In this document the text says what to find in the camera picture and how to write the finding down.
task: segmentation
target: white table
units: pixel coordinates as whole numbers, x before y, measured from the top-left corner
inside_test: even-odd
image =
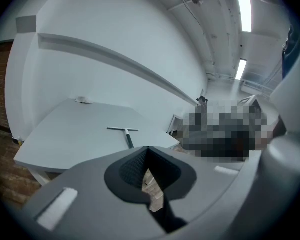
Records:
[[[129,149],[125,132],[107,127],[139,129],[129,132],[135,148],[172,149],[179,144],[132,108],[67,99],[34,129],[14,160],[45,185],[50,181],[45,172],[62,173],[84,161]]]
[[[169,126],[169,129],[168,129],[168,134],[169,135],[172,135],[174,134],[174,131],[177,130],[179,128],[179,125],[178,126],[175,126],[175,123],[176,123],[176,120],[179,120],[179,123],[181,124],[182,121],[183,121],[183,118],[177,116],[177,115],[173,115],[173,118],[172,118],[172,121],[171,121],[171,124]]]

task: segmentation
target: wooden floor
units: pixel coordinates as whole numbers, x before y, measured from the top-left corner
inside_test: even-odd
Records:
[[[164,193],[155,179],[151,182],[151,184],[146,184],[146,181],[152,177],[151,172],[148,170],[143,178],[142,191],[149,194],[151,197],[151,206],[149,210],[156,212],[164,206]]]
[[[19,148],[10,133],[0,130],[0,197],[16,208],[21,208],[41,187],[25,167],[15,164]]]

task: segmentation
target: fluorescent light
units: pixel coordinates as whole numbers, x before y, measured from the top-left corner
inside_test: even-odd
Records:
[[[245,71],[246,65],[247,65],[247,61],[245,59],[240,59],[240,63],[239,63],[239,67],[238,67],[238,71],[236,73],[235,79],[241,80],[241,77]]]
[[[250,0],[239,0],[242,31],[251,32],[252,12]]]

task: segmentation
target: black handle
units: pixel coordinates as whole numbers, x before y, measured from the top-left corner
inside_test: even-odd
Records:
[[[144,204],[149,208],[151,197],[142,192],[143,180],[149,169],[164,194],[163,208],[157,212],[149,210],[150,214],[167,233],[184,227],[187,222],[174,215],[170,201],[187,196],[197,180],[196,171],[187,163],[153,146],[136,150],[106,169],[104,181],[107,187],[121,200]]]
[[[132,143],[130,134],[127,134],[127,135],[126,135],[126,138],[128,139],[129,149],[133,149],[133,148],[134,148],[134,144]]]

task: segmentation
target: white wall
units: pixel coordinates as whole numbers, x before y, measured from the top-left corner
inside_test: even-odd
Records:
[[[16,17],[22,11],[28,0],[13,0],[0,18],[0,42],[16,38]]]
[[[252,96],[249,93],[243,92],[239,89],[239,91],[233,91],[233,83],[228,83],[224,81],[216,81],[208,83],[208,90],[205,95],[205,98],[208,99],[208,105],[213,106],[214,104],[230,104],[231,101],[239,101],[246,97]],[[258,96],[259,104],[266,114],[267,117],[267,125],[270,126],[273,122],[278,119],[279,113],[276,110],[275,106],[265,100],[262,97]]]
[[[188,36],[153,0],[48,0],[43,8],[44,13],[36,15],[38,34],[74,38],[112,50],[160,75],[193,100],[207,89],[206,73]],[[16,138],[25,140],[60,102],[77,96],[131,107],[164,131],[173,115],[182,117],[193,109],[146,78],[79,55],[23,47],[25,34],[17,37],[12,51],[28,50],[24,66],[19,65],[23,68],[17,70],[23,77],[14,81],[13,61],[21,58],[9,59],[6,78],[14,82],[5,96],[11,104],[7,114],[9,122],[15,122],[10,125]],[[14,111],[15,102],[22,103],[20,113]]]
[[[188,102],[126,71],[93,59],[41,50],[32,93],[34,124],[61,101],[78,96],[93,102],[135,109],[167,131],[173,114],[193,108]]]
[[[187,34],[154,0],[63,0],[38,31],[118,52],[196,100],[207,76]]]

